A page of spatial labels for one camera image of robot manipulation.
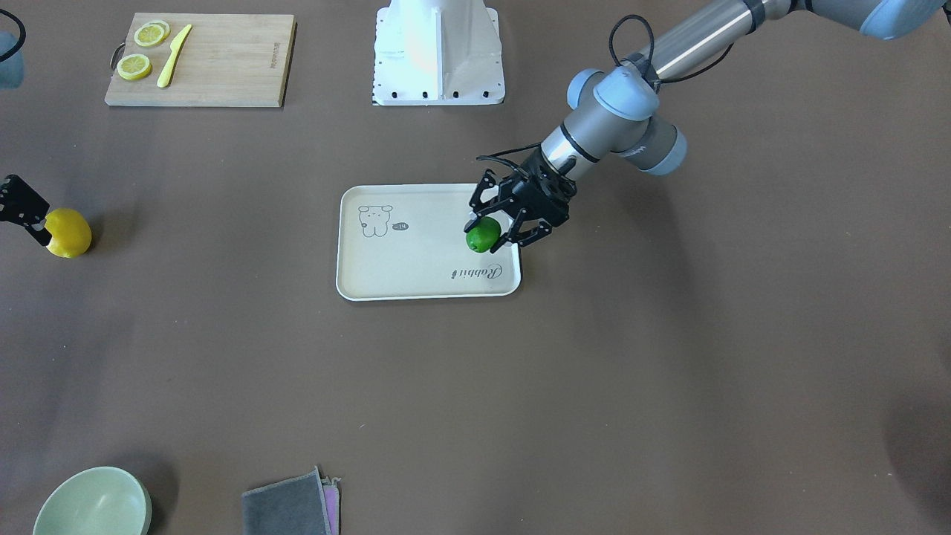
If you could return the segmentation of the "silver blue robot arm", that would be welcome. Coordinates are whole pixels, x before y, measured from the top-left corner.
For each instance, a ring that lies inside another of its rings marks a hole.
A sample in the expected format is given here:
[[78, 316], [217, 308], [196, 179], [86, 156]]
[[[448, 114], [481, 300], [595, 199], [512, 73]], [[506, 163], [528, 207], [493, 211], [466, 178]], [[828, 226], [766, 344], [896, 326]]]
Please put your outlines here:
[[[482, 155], [481, 161], [495, 161], [512, 169], [501, 181], [486, 170], [475, 188], [469, 206], [471, 221], [464, 228], [467, 244], [476, 253], [495, 253], [506, 244], [526, 247], [551, 233], [568, 220], [568, 202], [577, 195], [575, 181], [610, 153], [619, 155], [642, 172], [669, 174], [685, 159], [685, 135], [657, 115], [657, 94], [663, 85], [683, 82], [717, 65], [743, 35], [754, 33], [767, 20], [780, 19], [794, 11], [810, 11], [859, 33], [876, 39], [893, 40], [916, 30], [940, 8], [949, 21], [949, 1], [713, 1], [687, 17], [655, 40], [648, 21], [627, 15], [608, 35], [608, 51], [614, 68], [607, 72], [585, 70], [568, 85], [570, 115], [543, 142], [525, 148]], [[482, 1], [392, 1], [378, 11], [376, 67], [373, 103], [381, 106], [425, 106], [430, 104], [493, 104], [502, 101], [502, 89], [483, 91], [489, 82], [503, 82], [502, 41], [496, 11]], [[205, 35], [211, 27], [172, 23], [172, 15], [146, 20], [133, 31], [138, 50], [159, 52], [128, 54], [112, 59], [113, 82], [132, 82], [131, 95], [143, 94], [138, 80], [152, 74], [153, 59], [160, 62], [158, 89], [174, 79], [181, 48], [190, 35]], [[259, 59], [252, 70], [258, 94], [228, 89], [227, 100], [208, 100], [218, 78], [237, 74], [237, 65], [227, 63], [224, 74], [212, 68], [186, 62], [186, 82], [211, 82], [211, 89], [172, 92], [169, 102], [159, 100], [116, 100], [106, 95], [110, 106], [280, 106], [288, 77], [289, 54], [294, 39], [292, 15], [248, 15], [249, 30], [228, 22], [225, 28], [238, 37], [261, 37], [269, 26], [279, 34], [274, 44], [264, 40], [251, 52], [235, 52], [238, 59]], [[620, 58], [614, 50], [616, 30], [628, 20], [638, 20], [649, 42], [641, 51]], [[19, 176], [2, 179], [2, 222], [26, 228], [41, 246], [65, 239], [67, 230], [58, 230], [50, 204]]]

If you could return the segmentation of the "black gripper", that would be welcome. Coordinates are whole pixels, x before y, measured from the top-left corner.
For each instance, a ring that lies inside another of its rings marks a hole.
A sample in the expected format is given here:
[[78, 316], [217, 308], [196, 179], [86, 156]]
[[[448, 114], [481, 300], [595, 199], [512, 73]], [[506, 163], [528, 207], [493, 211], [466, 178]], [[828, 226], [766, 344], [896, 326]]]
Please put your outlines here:
[[[527, 247], [550, 235], [553, 227], [567, 222], [568, 203], [575, 195], [577, 184], [554, 169], [540, 149], [534, 149], [519, 169], [505, 178], [491, 169], [485, 170], [469, 200], [471, 216], [464, 231], [471, 233], [495, 213], [505, 214], [508, 227], [499, 231], [490, 253], [506, 244]], [[523, 224], [532, 220], [537, 220], [535, 227], [521, 230]]]

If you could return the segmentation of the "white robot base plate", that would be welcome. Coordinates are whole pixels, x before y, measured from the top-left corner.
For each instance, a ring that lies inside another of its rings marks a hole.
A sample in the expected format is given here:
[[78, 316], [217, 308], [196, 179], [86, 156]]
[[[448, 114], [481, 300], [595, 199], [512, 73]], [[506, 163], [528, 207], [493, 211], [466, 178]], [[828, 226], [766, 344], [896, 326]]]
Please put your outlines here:
[[482, 1], [392, 1], [376, 14], [375, 106], [504, 102], [499, 14]]

